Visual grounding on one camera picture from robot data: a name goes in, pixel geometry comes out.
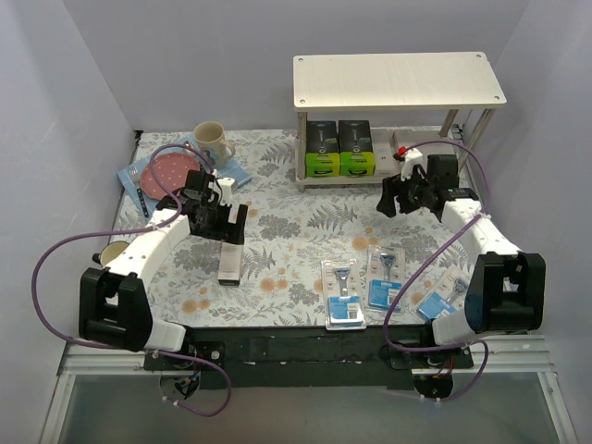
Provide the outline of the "white Harry's box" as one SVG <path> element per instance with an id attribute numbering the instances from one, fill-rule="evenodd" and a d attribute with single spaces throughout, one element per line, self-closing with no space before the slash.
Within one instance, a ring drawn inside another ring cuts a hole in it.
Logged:
<path id="1" fill-rule="evenodd" d="M 393 149 L 398 151 L 401 147 L 408 147 L 428 139 L 429 132 L 419 129 L 395 129 L 392 133 L 391 143 Z"/>
<path id="2" fill-rule="evenodd" d="M 371 129 L 373 152 L 375 156 L 375 175 L 390 177 L 395 173 L 395 163 L 391 146 L 391 135 L 387 129 Z"/>
<path id="3" fill-rule="evenodd" d="M 221 286 L 239 286 L 242 276 L 243 246 L 223 242 L 219 257 L 217 280 Z"/>

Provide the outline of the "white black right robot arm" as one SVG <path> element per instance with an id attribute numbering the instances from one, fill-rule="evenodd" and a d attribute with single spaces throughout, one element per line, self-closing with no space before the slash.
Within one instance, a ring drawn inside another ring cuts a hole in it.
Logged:
<path id="1" fill-rule="evenodd" d="M 436 368 L 450 359 L 452 349 L 477 343 L 491 332 L 540 328 L 546 284 L 543 257 L 508 241 L 470 188 L 427 177 L 420 167 L 407 179 L 384 179 L 378 212 L 394 217 L 420 208 L 428 209 L 453 235 L 417 268 L 401 291 L 406 292 L 455 242 L 474 263 L 463 308 L 431 322 L 431 337 L 418 345 L 420 360 Z"/>

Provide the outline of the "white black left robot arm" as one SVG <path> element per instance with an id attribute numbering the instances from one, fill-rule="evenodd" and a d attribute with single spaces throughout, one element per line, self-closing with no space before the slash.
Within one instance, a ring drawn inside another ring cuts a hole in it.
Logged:
<path id="1" fill-rule="evenodd" d="M 188 201 L 180 214 L 162 205 L 145 230 L 102 268 L 87 269 L 80 279 L 79 333 L 84 339 L 117 349 L 165 351 L 176 369 L 190 368 L 197 357 L 186 327 L 153 316 L 147 292 L 154 274 L 177 245 L 190 236 L 221 241 L 224 252 L 244 244 L 248 206 L 236 220 L 231 206 Z"/>

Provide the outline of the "black green Gillette Labs box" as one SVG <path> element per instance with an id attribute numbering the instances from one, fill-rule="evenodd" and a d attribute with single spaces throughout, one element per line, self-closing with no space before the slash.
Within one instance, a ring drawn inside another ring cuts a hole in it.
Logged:
<path id="1" fill-rule="evenodd" d="M 338 127 L 335 121 L 309 120 L 306 126 L 307 177 L 336 177 L 340 168 Z"/>

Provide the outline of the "clear blue razor blister pack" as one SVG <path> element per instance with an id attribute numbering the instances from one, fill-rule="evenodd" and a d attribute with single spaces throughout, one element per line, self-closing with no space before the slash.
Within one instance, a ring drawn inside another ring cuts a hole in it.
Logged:
<path id="1" fill-rule="evenodd" d="M 355 259 L 321 262 L 328 331 L 366 329 L 360 269 Z"/>

